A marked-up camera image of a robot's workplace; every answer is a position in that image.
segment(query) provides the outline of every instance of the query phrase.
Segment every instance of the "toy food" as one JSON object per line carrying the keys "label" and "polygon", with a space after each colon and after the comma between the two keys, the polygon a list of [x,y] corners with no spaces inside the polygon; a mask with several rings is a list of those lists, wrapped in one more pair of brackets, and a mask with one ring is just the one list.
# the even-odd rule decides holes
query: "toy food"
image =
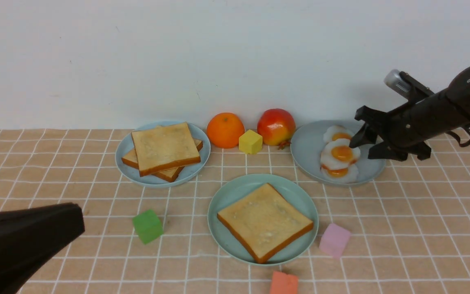
{"label": "toy food", "polygon": [[297,294],[299,279],[283,272],[273,272],[269,294]]}
{"label": "toy food", "polygon": [[[203,147],[203,141],[198,139],[193,139],[195,145],[197,146],[197,150],[201,151]],[[133,167],[134,169],[139,169],[139,163],[137,162],[137,153],[135,152],[135,148],[131,149],[125,156],[121,158],[121,161],[129,167]],[[179,167],[172,167],[171,169],[165,169],[164,171],[158,171],[153,173],[153,176],[156,176],[160,179],[163,179],[167,182],[175,182],[179,174],[186,166],[179,166]]]}
{"label": "toy food", "polygon": [[348,139],[351,140],[355,134],[348,130],[347,128],[342,127],[341,125],[332,125],[324,133],[323,139],[324,142],[329,143],[338,139]]}
{"label": "toy food", "polygon": [[240,118],[229,112],[214,116],[206,129],[211,143],[225,149],[236,147],[239,144],[239,137],[244,132],[244,124]]}
{"label": "toy food", "polygon": [[260,264],[313,229],[313,221],[269,183],[222,209],[217,218]]}
{"label": "toy food", "polygon": [[341,184],[354,183],[358,179],[358,167],[354,164],[345,169],[328,170],[322,168],[321,171],[334,182]]}
{"label": "toy food", "polygon": [[239,150],[246,154],[257,154],[262,150],[262,136],[248,130],[239,137]]}
{"label": "toy food", "polygon": [[359,148],[350,148],[348,139],[337,139],[329,142],[320,154],[323,169],[345,169],[360,158]]}
{"label": "toy food", "polygon": [[133,131],[139,176],[201,162],[186,122],[144,131]]}
{"label": "toy food", "polygon": [[320,239],[319,249],[333,258],[341,258],[349,238],[351,238],[351,232],[330,223]]}
{"label": "toy food", "polygon": [[139,236],[143,244],[159,238],[164,231],[162,230],[161,220],[153,210],[147,210],[135,216],[132,219],[135,233]]}
{"label": "toy food", "polygon": [[279,149],[290,144],[289,140],[295,129],[293,116],[280,108],[266,110],[257,124],[257,133],[262,136],[263,142],[266,145],[279,146]]}

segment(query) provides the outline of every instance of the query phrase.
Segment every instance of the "toast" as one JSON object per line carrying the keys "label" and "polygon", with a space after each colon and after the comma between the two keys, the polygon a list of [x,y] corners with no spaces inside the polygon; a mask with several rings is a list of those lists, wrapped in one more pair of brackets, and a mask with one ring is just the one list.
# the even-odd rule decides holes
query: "toast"
{"label": "toast", "polygon": [[313,229],[269,183],[222,209],[217,218],[259,264]]}
{"label": "toast", "polygon": [[[197,151],[200,151],[203,147],[203,142],[199,139],[193,139],[193,141],[197,146]],[[135,148],[131,149],[127,154],[125,154],[125,156],[123,156],[121,160],[127,166],[133,167],[134,169],[139,169],[139,163],[137,162],[137,153],[135,152]],[[171,169],[158,171],[152,175],[167,182],[174,182],[184,168],[185,166],[172,167]]]}
{"label": "toast", "polygon": [[201,162],[201,156],[186,122],[144,131],[133,131],[132,140],[139,175]]}

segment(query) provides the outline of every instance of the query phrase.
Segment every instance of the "fried egg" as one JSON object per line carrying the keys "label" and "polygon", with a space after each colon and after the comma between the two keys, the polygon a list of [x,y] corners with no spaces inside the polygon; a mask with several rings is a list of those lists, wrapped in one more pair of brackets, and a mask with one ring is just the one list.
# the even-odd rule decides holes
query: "fried egg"
{"label": "fried egg", "polygon": [[329,143],[332,141],[336,141],[338,139],[348,139],[354,136],[350,130],[347,128],[342,127],[341,125],[332,125],[328,128],[328,130],[324,133],[323,139],[325,143]]}
{"label": "fried egg", "polygon": [[321,169],[345,169],[360,158],[360,149],[350,148],[348,139],[337,139],[325,145],[320,153]]}
{"label": "fried egg", "polygon": [[322,173],[330,178],[332,181],[349,184],[354,183],[358,179],[358,167],[355,164],[351,164],[346,169],[337,169],[335,171],[329,171],[327,169],[321,169]]}

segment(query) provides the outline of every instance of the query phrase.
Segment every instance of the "pink cube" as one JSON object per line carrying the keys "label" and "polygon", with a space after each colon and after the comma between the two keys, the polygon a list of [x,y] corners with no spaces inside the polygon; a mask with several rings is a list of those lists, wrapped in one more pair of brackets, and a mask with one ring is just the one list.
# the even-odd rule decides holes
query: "pink cube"
{"label": "pink cube", "polygon": [[322,235],[319,249],[333,258],[340,258],[350,237],[351,232],[332,223]]}

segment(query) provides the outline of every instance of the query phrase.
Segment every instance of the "grid pattern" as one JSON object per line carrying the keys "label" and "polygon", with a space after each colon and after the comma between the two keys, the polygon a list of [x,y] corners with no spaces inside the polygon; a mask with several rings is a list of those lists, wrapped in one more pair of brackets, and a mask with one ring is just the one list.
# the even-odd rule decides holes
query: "grid pattern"
{"label": "grid pattern", "polygon": [[[287,149],[246,156],[214,148],[192,181],[149,189],[115,167],[129,132],[0,131],[0,211],[73,202],[86,225],[21,294],[264,294],[277,269],[297,275],[302,294],[470,294],[470,147],[440,136],[429,142],[429,160],[388,162],[374,182],[354,188],[312,181]],[[284,266],[239,263],[209,235],[211,197],[250,173],[290,179],[317,205],[319,237]],[[146,209],[164,221],[164,235],[142,245],[131,218]],[[331,222],[353,234],[340,260],[317,248]]]}

